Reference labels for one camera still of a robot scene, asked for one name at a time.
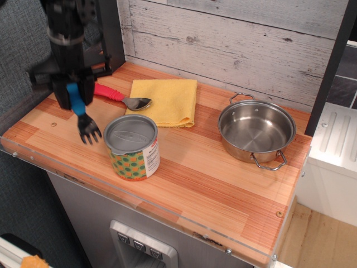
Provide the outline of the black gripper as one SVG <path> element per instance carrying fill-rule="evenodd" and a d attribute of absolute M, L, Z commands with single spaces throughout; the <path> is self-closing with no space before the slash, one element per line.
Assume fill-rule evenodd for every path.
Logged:
<path fill-rule="evenodd" d="M 71 110 L 68 83 L 77 83 L 80 96 L 87 106 L 94 98 L 95 81 L 111 75 L 111 56 L 93 45 L 84 49 L 82 44 L 61 46 L 51 44 L 52 52 L 44 61 L 30 67 L 29 79 L 33 89 L 51 87 L 62 109 Z"/>

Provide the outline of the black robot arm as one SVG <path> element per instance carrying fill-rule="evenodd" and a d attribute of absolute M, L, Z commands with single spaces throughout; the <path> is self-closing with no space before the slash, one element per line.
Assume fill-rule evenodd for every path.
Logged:
<path fill-rule="evenodd" d="M 68 84 L 76 84 L 84 104 L 93 101 L 94 83 L 111 71 L 110 56 L 83 49 L 85 27 L 95 17 L 94 1 L 42 1 L 47 17 L 51 54 L 30 67 L 32 85 L 47 84 L 61 108 L 71 110 Z"/>

